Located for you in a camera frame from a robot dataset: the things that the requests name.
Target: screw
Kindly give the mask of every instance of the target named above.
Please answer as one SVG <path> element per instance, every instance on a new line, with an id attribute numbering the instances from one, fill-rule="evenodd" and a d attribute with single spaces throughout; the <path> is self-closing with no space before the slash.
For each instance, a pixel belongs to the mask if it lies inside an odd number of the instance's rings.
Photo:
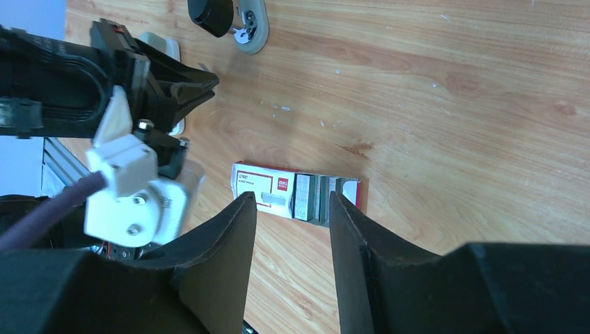
<path id="1" fill-rule="evenodd" d="M 132 237 L 135 237 L 136 235 L 138 235 L 140 231 L 141 231 L 141 226 L 139 226 L 137 224 L 131 224 L 127 228 L 127 234 Z"/>
<path id="2" fill-rule="evenodd" d="M 154 128 L 154 123 L 151 120 L 141 119 L 139 120 L 137 127 L 142 130 L 149 130 Z"/>
<path id="3" fill-rule="evenodd" d="M 147 200 L 147 198 L 145 198 L 145 195 L 140 193 L 140 194 L 136 195 L 135 197 L 133 197 L 133 204 L 144 205 L 146 200 Z"/>
<path id="4" fill-rule="evenodd" d="M 180 137 L 178 138 L 178 140 L 180 141 L 180 146 L 182 146 L 183 148 L 187 148 L 191 143 L 191 141 L 185 137 Z"/>

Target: wire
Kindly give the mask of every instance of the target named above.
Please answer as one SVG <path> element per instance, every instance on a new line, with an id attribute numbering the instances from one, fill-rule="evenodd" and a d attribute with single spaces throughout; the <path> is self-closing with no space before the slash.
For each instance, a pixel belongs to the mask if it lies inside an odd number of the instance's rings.
<path id="1" fill-rule="evenodd" d="M 55 198 L 43 201 L 1 235 L 0 251 L 30 247 L 88 196 L 104 187 L 106 180 L 99 172 L 82 177 Z"/>
<path id="2" fill-rule="evenodd" d="M 111 259 L 111 243 L 106 243 L 106 258 Z"/>
<path id="3" fill-rule="evenodd" d="M 104 244 L 106 243 L 106 241 L 103 241 L 102 244 L 100 245 L 100 247 L 97 249 L 97 251 L 95 251 L 95 254 L 101 255 L 102 254 L 102 250 L 104 250 Z"/>

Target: box of staples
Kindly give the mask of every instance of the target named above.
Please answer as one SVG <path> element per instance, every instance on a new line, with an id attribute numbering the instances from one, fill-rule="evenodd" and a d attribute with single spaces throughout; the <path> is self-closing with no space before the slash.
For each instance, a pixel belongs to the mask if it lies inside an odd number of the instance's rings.
<path id="1" fill-rule="evenodd" d="M 328 226 L 330 219 L 330 193 L 343 193 L 356 205 L 358 183 L 359 179 L 352 177 L 282 170 L 244 162 L 235 163 L 232 171 L 234 198 L 244 191 L 253 191 L 258 210 L 322 226 Z"/>

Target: table surface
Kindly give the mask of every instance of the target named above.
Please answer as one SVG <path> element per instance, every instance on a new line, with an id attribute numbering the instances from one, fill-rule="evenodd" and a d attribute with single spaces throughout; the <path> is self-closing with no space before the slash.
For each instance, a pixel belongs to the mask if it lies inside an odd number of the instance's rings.
<path id="1" fill-rule="evenodd" d="M 184 133 L 207 172 L 191 226 L 232 200 L 239 160 L 359 177 L 367 215 L 446 253 L 469 240 L 587 243 L 590 9 L 580 0 L 266 0 L 255 56 L 186 0 L 69 0 L 92 20 L 176 39 L 221 80 Z M 82 156 L 88 141 L 66 144 Z M 328 230 L 259 212 L 245 318 L 338 332 Z"/>

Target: red label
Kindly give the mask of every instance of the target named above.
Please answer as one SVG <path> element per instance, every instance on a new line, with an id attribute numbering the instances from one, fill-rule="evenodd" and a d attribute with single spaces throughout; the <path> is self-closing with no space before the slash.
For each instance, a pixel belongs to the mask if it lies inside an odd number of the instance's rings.
<path id="1" fill-rule="evenodd" d="M 289 186 L 288 179 L 284 179 L 282 177 L 278 178 L 278 190 L 287 191 L 288 186 Z"/>

